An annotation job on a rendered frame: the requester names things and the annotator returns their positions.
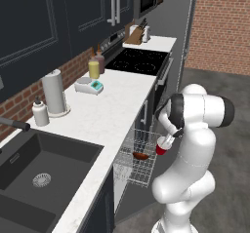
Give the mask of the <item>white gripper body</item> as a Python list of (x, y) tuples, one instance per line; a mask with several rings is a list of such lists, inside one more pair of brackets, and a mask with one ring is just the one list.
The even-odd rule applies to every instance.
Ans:
[(170, 147), (172, 145), (172, 143), (174, 142), (175, 138), (173, 136), (171, 136), (170, 134), (168, 134), (164, 140), (162, 141), (162, 146), (163, 147)]

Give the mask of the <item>red cup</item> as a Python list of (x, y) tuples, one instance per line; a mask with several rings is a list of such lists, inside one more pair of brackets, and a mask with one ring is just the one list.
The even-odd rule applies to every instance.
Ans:
[(155, 152), (157, 155), (164, 155), (167, 152), (167, 149), (163, 147), (163, 142), (164, 142), (164, 137), (160, 137), (157, 140), (155, 148)]

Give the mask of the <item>brown bowl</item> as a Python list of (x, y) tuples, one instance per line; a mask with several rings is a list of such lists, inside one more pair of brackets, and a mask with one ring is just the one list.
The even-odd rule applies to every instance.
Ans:
[(149, 158), (149, 155), (142, 153), (142, 152), (133, 152), (133, 156), (134, 158), (136, 158), (137, 160), (147, 160)]

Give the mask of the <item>dark base cupboard door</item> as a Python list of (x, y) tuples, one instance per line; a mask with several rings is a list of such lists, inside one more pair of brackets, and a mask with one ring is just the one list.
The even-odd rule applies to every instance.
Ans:
[(102, 189), (80, 228), (79, 233), (112, 233), (114, 229), (113, 170), (107, 175)]
[(135, 121), (136, 130), (147, 131), (147, 132), (149, 131), (149, 127), (151, 126), (153, 106), (154, 106), (154, 93), (155, 93), (155, 88), (152, 87), (136, 118)]

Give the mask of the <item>dark oven door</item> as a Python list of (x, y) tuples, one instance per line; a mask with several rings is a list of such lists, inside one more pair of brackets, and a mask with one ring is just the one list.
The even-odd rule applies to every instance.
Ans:
[(167, 79), (164, 83), (164, 86), (159, 86), (157, 88), (157, 90), (155, 91), (155, 94), (154, 94), (154, 106), (153, 106), (153, 110), (156, 110), (160, 100), (161, 100), (161, 97), (162, 97), (162, 94), (164, 93), (165, 91), (165, 88), (167, 86), (167, 80), (168, 80), (168, 76), (167, 76)]

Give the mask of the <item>dark dishwasher door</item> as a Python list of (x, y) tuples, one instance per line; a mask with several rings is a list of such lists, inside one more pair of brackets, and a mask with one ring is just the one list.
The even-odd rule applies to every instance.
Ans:
[(156, 200), (152, 195), (151, 186), (145, 188), (138, 184), (128, 182), (117, 207), (114, 221), (116, 224), (119, 224), (141, 213), (155, 203)]

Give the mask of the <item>black hob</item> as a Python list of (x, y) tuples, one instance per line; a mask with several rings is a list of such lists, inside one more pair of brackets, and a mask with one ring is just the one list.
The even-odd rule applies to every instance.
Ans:
[(123, 49), (106, 69), (156, 76), (169, 54), (140, 49)]

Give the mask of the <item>white kitchen scale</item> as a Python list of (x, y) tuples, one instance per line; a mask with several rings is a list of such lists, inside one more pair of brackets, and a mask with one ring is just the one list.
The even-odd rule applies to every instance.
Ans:
[(74, 88), (79, 93), (98, 95), (104, 89), (104, 85), (96, 79), (81, 77), (74, 83)]

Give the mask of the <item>yellow squeeze bottle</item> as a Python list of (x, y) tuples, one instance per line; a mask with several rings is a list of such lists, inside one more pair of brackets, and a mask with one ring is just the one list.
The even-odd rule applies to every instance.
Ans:
[(100, 64), (96, 58), (95, 51), (92, 51), (91, 58), (88, 62), (89, 66), (89, 77), (92, 79), (99, 79), (100, 78)]

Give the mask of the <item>brown squeeze bottle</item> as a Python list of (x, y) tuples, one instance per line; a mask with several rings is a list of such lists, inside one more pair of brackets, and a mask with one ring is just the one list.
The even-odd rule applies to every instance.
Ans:
[(104, 74), (104, 56), (102, 55), (101, 47), (98, 47), (96, 60), (99, 62), (100, 73)]

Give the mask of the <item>grey fridge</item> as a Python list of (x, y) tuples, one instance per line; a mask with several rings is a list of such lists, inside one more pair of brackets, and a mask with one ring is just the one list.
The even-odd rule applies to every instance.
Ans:
[(174, 61), (168, 75), (168, 95), (176, 93), (182, 82), (195, 3), (196, 0), (163, 0), (147, 16), (152, 35), (176, 38), (172, 54)]

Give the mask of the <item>white jar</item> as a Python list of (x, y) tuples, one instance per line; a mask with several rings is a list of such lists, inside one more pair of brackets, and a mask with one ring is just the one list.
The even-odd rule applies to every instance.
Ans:
[(149, 39), (150, 39), (150, 26), (147, 25), (144, 31), (143, 42), (147, 43)]

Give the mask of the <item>wooden knife block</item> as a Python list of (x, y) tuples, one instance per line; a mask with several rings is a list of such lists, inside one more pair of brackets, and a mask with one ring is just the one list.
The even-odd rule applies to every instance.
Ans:
[(133, 45), (141, 45), (143, 42), (143, 36), (144, 36), (146, 25), (147, 25), (146, 19), (143, 19), (143, 21), (135, 28), (135, 30), (128, 37), (125, 43), (133, 44)]

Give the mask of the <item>white paper towel roll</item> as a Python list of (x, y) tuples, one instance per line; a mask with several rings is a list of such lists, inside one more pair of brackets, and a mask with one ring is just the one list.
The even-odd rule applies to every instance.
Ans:
[(70, 111), (66, 104), (61, 71), (55, 69), (42, 78), (42, 85), (50, 117), (63, 117)]

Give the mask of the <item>white soap dispenser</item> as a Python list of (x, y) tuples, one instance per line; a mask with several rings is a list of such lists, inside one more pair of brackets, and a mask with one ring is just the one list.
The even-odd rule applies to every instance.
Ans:
[(38, 127), (44, 127), (50, 123), (47, 106), (39, 97), (36, 97), (33, 102), (32, 112)]

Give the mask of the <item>dark sink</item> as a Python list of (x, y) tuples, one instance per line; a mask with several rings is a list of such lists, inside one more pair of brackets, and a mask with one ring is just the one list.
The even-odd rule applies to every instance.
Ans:
[(41, 131), (0, 147), (0, 233), (52, 233), (102, 151)]

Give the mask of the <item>dark tap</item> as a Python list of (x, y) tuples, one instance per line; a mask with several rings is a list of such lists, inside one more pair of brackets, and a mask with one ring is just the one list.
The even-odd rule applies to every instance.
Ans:
[(30, 125), (28, 123), (17, 121), (17, 120), (12, 120), (8, 118), (4, 118), (4, 117), (0, 117), (0, 124), (11, 126), (16, 129), (21, 129), (24, 132), (27, 132), (30, 129)]

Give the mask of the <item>dark wall cupboard door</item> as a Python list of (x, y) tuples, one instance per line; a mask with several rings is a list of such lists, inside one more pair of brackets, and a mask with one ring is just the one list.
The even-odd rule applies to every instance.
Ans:
[(134, 0), (120, 0), (120, 23), (116, 24), (117, 29), (122, 29), (133, 19)]
[(65, 0), (71, 52), (74, 57), (96, 48), (108, 35), (107, 0)]
[(0, 0), (0, 103), (70, 59), (64, 0)]

